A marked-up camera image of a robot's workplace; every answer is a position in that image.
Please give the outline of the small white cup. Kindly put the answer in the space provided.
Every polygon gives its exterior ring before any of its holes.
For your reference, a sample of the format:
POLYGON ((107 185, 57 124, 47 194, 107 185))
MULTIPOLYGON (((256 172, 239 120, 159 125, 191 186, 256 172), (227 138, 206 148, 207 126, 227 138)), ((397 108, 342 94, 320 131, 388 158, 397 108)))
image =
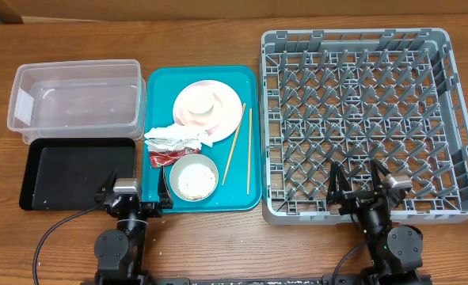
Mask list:
POLYGON ((193 87, 185 94, 185 109, 192 115, 208 116, 215 106, 215 94, 207 87, 193 87))

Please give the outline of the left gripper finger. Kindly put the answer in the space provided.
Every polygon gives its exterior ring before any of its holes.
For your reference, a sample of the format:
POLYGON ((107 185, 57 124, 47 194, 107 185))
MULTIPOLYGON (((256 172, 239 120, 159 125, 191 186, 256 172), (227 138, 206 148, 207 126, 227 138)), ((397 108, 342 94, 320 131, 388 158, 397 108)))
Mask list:
POLYGON ((108 178, 101 184, 99 189, 96 191, 94 201, 96 203, 103 203, 106 196, 113 191, 114 185, 117 179, 117 168, 115 168, 109 175, 108 178))
POLYGON ((162 209, 173 208, 173 198, 171 194, 169 193, 169 185, 167 182, 166 170, 164 166, 159 168, 158 198, 159 198, 159 203, 161 204, 162 209))

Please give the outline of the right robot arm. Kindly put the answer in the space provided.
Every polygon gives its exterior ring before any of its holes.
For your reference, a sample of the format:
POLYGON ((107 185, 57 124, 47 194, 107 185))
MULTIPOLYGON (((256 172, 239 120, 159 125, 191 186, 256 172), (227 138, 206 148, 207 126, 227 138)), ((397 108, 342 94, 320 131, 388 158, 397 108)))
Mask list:
POLYGON ((369 161, 371 190, 352 190, 339 163, 334 161, 329 172, 327 204, 338 204, 339 214, 347 215, 363 232, 364 241, 350 250, 334 268, 330 282, 335 284, 342 264, 357 250, 366 246, 372 266, 361 270, 354 284, 431 284, 429 275, 420 275, 423 234, 415 226, 394 226, 391 210, 401 204, 412 189, 409 176, 392 173, 373 158, 369 161))

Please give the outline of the white napkin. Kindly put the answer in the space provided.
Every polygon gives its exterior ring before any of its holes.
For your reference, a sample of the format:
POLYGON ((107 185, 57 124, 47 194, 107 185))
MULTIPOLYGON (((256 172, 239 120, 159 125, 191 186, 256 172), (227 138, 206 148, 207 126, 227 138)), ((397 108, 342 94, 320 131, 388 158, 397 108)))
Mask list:
POLYGON ((153 127, 144 135, 144 142, 152 152, 201 150, 202 146, 213 146, 209 134, 198 127, 187 127, 174 123, 168 127, 153 127))

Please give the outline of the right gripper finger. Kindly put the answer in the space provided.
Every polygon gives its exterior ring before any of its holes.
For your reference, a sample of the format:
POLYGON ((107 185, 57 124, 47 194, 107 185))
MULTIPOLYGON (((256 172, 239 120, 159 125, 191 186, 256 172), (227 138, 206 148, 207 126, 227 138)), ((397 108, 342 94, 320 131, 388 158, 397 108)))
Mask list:
POLYGON ((341 198, 344 194, 350 192, 351 190, 352 188, 339 164, 336 161, 333 161, 329 171, 329 187, 326 197, 341 198))
POLYGON ((383 185, 379 174, 385 177, 390 174, 390 171, 376 158, 372 158, 369 161, 369 166, 373 191, 386 194, 386 187, 383 185))

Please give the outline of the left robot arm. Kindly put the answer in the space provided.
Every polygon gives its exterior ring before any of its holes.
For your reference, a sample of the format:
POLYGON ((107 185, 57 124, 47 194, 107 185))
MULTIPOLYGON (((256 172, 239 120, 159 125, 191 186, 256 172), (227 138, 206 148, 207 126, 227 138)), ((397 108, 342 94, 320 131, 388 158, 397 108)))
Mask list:
POLYGON ((114 230, 106 230, 95 241, 95 284, 156 284, 143 270, 143 256, 148 220, 161 218, 165 209, 173 207, 163 167, 159 169, 157 194, 158 201, 143 202, 139 182, 119 178, 116 170, 99 187, 95 201, 117 223, 114 230))

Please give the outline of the white rice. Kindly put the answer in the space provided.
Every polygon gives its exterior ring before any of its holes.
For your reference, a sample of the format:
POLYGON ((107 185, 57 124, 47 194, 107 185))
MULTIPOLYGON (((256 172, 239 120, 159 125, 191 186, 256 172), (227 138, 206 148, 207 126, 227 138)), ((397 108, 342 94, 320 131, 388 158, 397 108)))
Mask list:
POLYGON ((217 184, 215 173, 202 164, 185 166, 178 176, 177 186, 187 200, 202 200, 213 193, 217 184))

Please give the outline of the red snack wrapper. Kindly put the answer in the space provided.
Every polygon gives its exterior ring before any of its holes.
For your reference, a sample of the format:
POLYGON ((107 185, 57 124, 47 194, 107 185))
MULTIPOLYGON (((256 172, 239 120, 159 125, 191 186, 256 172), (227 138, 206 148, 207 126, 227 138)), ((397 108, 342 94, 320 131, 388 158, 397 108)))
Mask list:
POLYGON ((164 152, 150 152, 150 164, 152 168, 166 167, 174 164, 177 160, 189 154, 199 154, 199 149, 184 148, 183 150, 173 150, 164 152))

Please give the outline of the grey bowl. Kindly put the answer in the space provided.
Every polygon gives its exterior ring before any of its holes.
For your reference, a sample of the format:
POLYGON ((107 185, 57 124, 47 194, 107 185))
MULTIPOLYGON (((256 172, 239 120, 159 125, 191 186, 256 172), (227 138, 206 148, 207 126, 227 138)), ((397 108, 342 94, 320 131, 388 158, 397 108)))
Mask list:
POLYGON ((205 165, 205 166, 209 167, 215 173, 215 177, 216 177, 216 180, 217 180, 216 187, 217 187, 218 182, 219 182, 219 173, 218 173, 218 170, 217 170, 217 167, 216 167, 215 163, 210 158, 208 158, 207 156, 204 156, 202 154, 189 154, 189 155, 186 155, 183 158, 181 158, 181 159, 179 159, 179 160, 177 160, 175 162, 172 169, 170 170, 170 176, 169 176, 169 183, 170 183, 170 187, 173 190, 173 193, 175 195, 177 195, 182 200, 185 200, 185 201, 188 201, 188 202, 198 202, 198 201, 201 201, 201 200, 205 200, 210 195, 207 196, 206 198, 200 199, 200 200, 189 200, 189 199, 186 199, 186 198, 184 198, 182 196, 182 194, 179 191, 178 186, 177 186, 178 176, 181 173, 182 169, 185 166, 191 165, 191 164, 202 164, 202 165, 205 165))

